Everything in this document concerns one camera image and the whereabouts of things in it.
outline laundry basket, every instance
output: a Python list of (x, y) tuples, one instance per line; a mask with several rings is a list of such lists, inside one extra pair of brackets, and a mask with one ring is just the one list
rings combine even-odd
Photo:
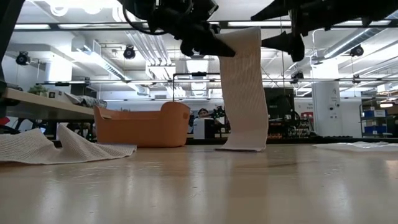
[(95, 107), (98, 143), (179, 147), (187, 140), (190, 108), (166, 102), (160, 111), (113, 111)]

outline ceiling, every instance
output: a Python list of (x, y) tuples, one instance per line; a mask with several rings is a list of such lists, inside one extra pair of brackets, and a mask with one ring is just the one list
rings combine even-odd
[[(88, 0), (64, 0), (55, 2), (89, 2)], [(115, 5), (116, 0), (100, 0), (98, 5), (112, 6)], [(220, 8), (213, 14), (211, 20), (214, 21), (248, 21), (250, 16), (255, 14), (259, 9), (262, 9), (271, 0), (217, 0), (216, 1)], [(21, 11), (18, 23), (50, 23), (50, 22), (60, 22), (60, 23), (74, 23), (74, 22), (115, 22), (113, 17), (113, 9), (103, 8), (99, 13), (91, 15), (81, 8), (71, 7), (68, 12), (61, 17), (54, 16), (51, 13), (50, 5), (45, 1), (26, 1), (24, 7)], [(233, 32), (233, 29), (222, 30), (222, 32)], [(262, 38), (272, 37), (279, 35), (282, 31), (280, 29), (263, 29)], [(315, 31), (310, 33), (307, 37), (303, 38), (306, 52), (308, 56), (311, 55), (313, 50), (321, 51), (325, 50), (339, 41), (349, 36), (351, 33), (356, 31), (356, 29), (340, 29), (340, 30), (330, 30), (325, 32), (323, 30)], [(15, 32), (12, 36), (12, 44), (46, 44), (49, 45), (67, 57), (71, 58), (71, 61), (76, 67), (84, 70), (83, 74), (91, 79), (95, 79), (99, 76), (106, 76), (107, 71), (99, 67), (97, 64), (92, 62), (81, 62), (75, 57), (74, 53), (71, 51), (72, 39), (76, 36), (82, 35), (88, 40), (95, 40), (102, 46), (102, 56), (109, 60), (113, 65), (120, 68), (123, 72), (128, 72), (129, 76), (133, 79), (146, 79), (147, 75), (143, 71), (146, 69), (146, 60), (138, 51), (136, 51), (136, 57), (133, 60), (126, 60), (123, 57), (124, 49), (126, 45), (131, 44), (131, 40), (127, 37), (124, 31), (79, 31), (79, 32)], [(396, 41), (398, 36), (398, 29), (386, 29), (375, 37), (363, 42), (361, 46), (364, 49), (364, 55), (360, 58), (351, 58), (347, 56), (339, 56), (337, 58), (339, 62), (339, 77), (352, 77), (353, 73), (360, 72), (362, 70), (371, 71), (371, 67), (380, 67), (380, 65), (385, 65), (386, 60), (395, 57), (395, 49), (398, 50), (398, 45), (393, 45), (386, 50), (380, 51), (378, 53), (372, 54), (377, 50), (393, 43)], [(163, 35), (162, 42), (167, 48), (167, 52), (172, 59), (172, 61), (179, 60), (183, 55), (179, 51), (180, 41), (175, 40), (171, 35)], [(368, 77), (383, 77), (384, 75), (390, 75), (390, 77), (397, 77), (395, 75), (398, 72), (398, 62), (397, 59), (391, 59), (388, 64), (383, 69), (377, 72), (367, 74)], [(287, 54), (282, 54), (279, 51), (272, 49), (262, 49), (262, 67), (267, 73), (264, 78), (282, 78), (290, 77), (290, 74), (294, 72), (294, 69), (288, 70), (288, 68), (293, 65), (290, 56)], [(311, 66), (310, 62), (303, 63), (298, 68), (303, 71), (306, 77), (310, 77)], [(208, 72), (217, 72), (219, 70), (219, 63), (217, 58), (210, 61)], [(363, 85), (362, 87), (375, 87), (380, 82), (369, 83), (368, 85)], [(352, 86), (352, 83), (341, 83), (342, 86)], [(108, 91), (126, 91), (128, 88), (126, 86), (106, 86)]]

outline white pillar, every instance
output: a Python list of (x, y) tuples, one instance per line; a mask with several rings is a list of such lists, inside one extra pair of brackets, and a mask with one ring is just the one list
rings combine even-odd
[[(324, 61), (312, 67), (313, 78), (338, 78), (338, 64), (335, 59)], [(312, 84), (315, 131), (320, 136), (342, 136), (343, 122), (338, 82), (317, 82)]]
[[(45, 65), (45, 81), (71, 81), (72, 63), (61, 57), (55, 57)], [(51, 89), (70, 93), (70, 86), (51, 86)]]

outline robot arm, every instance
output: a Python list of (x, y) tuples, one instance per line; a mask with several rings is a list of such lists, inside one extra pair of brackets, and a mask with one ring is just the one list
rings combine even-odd
[[(234, 57), (235, 51), (215, 34), (220, 32), (217, 25), (207, 20), (218, 9), (214, 0), (118, 0), (124, 8), (124, 17), (133, 28), (149, 35), (169, 33), (176, 40), (182, 40), (181, 52), (192, 56), (193, 51), (202, 55)], [(132, 23), (126, 14), (131, 12), (137, 18), (148, 22), (149, 31)]]

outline white towel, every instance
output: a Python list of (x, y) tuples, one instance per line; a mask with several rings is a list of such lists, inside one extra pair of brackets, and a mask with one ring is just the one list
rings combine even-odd
[(0, 162), (71, 164), (130, 156), (136, 146), (95, 144), (60, 125), (57, 134), (63, 148), (55, 148), (39, 129), (17, 135), (0, 135)]
[(220, 58), (221, 85), (231, 134), (222, 147), (261, 151), (266, 148), (268, 111), (261, 75), (259, 27), (218, 34), (236, 55)]

